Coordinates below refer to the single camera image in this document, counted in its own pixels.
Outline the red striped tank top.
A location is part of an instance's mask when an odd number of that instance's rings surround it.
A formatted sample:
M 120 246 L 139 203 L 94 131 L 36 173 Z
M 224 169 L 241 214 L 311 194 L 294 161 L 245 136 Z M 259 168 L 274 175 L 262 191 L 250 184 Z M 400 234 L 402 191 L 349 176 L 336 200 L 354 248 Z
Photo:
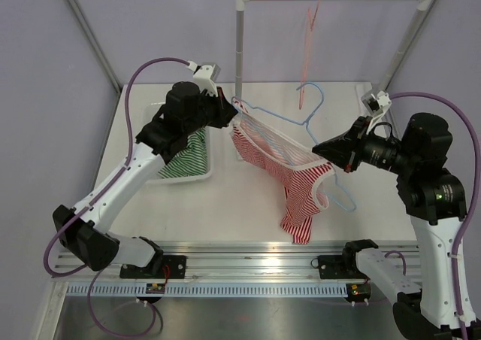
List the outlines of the red striped tank top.
M 323 181 L 334 175 L 333 165 L 242 109 L 231 121 L 231 139 L 245 162 L 283 186 L 285 214 L 280 228 L 295 244 L 308 244 L 313 218 L 329 206 Z

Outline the green striped tank top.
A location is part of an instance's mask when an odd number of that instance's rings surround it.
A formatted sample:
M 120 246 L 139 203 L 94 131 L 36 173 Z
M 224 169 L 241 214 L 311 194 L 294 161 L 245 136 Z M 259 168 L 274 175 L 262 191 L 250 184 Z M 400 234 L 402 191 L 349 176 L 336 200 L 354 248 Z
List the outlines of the green striped tank top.
M 187 138 L 186 148 L 177 153 L 158 174 L 162 179 L 186 178 L 205 175 L 207 167 L 207 133 L 206 129 L 199 129 Z

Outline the pink wire hanger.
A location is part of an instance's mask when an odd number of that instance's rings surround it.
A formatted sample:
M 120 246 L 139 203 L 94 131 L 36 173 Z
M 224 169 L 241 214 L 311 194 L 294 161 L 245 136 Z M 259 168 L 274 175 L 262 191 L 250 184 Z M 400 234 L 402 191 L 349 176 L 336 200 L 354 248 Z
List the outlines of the pink wire hanger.
M 301 110 L 304 105 L 304 85 L 307 83 L 307 75 L 309 71 L 310 65 L 310 57 L 311 57 L 311 46 L 312 46 L 312 37 L 313 31 L 316 25 L 316 18 L 319 11 L 321 0 L 316 0 L 316 7 L 312 9 L 309 7 L 307 9 L 307 18 L 306 18 L 306 26 L 305 26 L 305 33 L 304 33 L 304 57 L 303 57 L 303 65 L 302 65 L 302 72 L 301 72 L 301 80 L 299 83 L 299 100 L 298 100 L 298 109 Z

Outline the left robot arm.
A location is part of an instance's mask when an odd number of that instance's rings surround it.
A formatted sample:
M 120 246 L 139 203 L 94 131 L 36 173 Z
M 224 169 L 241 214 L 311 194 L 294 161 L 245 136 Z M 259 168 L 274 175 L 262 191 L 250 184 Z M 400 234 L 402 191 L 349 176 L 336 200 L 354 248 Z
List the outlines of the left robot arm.
M 119 264 L 156 277 L 162 270 L 160 246 L 143 236 L 115 235 L 110 228 L 134 194 L 186 148 L 192 133 L 225 128 L 236 115 L 221 87 L 209 93 L 193 82 L 175 83 L 125 160 L 73 208 L 60 205 L 53 212 L 59 243 L 94 272 Z

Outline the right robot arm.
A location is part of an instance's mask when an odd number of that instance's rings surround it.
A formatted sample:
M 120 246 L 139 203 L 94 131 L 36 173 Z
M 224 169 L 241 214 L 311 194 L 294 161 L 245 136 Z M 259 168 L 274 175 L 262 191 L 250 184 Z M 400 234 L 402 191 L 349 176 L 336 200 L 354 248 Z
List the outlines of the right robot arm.
M 345 244 L 341 268 L 376 284 L 403 337 L 478 339 L 480 321 L 459 264 L 461 246 L 455 243 L 467 222 L 465 191 L 444 166 L 452 143 L 448 124 L 434 114 L 414 114 L 402 138 L 378 136 L 376 126 L 371 117 L 359 117 L 347 132 L 314 146 L 313 152 L 347 173 L 367 163 L 396 175 L 418 242 L 422 281 L 410 281 L 369 239 Z

